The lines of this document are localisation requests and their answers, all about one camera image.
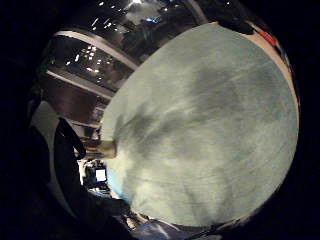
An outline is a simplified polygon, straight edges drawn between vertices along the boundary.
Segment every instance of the light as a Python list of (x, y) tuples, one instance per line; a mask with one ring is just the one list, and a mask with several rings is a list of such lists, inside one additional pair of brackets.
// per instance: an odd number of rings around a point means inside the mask
[(92, 23), (92, 25), (91, 25), (92, 27), (93, 27), (93, 25), (96, 24), (96, 22), (98, 21), (98, 19), (99, 19), (99, 18), (96, 18), (96, 20), (93, 21), (93, 23)]

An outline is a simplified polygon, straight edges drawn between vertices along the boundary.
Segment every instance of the dark background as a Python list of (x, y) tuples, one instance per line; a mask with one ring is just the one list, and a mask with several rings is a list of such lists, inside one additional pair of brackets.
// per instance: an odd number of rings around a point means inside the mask
[[(49, 204), (26, 158), (27, 98), (35, 67), (52, 34), (86, 2), (0, 0), (1, 239), (121, 239), (112, 236), (112, 226), (110, 233), (93, 235)], [(251, 223), (225, 239), (320, 239), (320, 1), (242, 3), (269, 25), (291, 60), (300, 89), (301, 131), (279, 193)]]

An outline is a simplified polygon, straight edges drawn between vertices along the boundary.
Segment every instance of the light green fabric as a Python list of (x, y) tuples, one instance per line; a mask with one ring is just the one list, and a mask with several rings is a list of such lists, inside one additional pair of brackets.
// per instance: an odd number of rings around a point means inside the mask
[(206, 24), (171, 40), (112, 99), (109, 186), (145, 215), (206, 226), (252, 213), (283, 181), (298, 123), (275, 63)]

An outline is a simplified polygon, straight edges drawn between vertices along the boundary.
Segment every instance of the computer screen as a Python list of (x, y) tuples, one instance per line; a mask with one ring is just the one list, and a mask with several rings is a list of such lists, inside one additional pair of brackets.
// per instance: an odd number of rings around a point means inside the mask
[(96, 178), (98, 182), (104, 182), (107, 180), (106, 169), (96, 169)]

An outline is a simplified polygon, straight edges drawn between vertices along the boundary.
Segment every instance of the person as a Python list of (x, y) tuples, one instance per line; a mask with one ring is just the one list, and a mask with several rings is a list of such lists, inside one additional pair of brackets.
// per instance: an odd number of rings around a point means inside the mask
[[(95, 232), (106, 231), (107, 225), (112, 225), (121, 239), (132, 239), (111, 217), (128, 214), (130, 206), (122, 199), (92, 194), (81, 185), (77, 159), (84, 157), (85, 149), (69, 124), (47, 102), (42, 101), (33, 112), (29, 139), (34, 172), (71, 216)], [(107, 149), (106, 156), (112, 156), (110, 145), (102, 146)]]

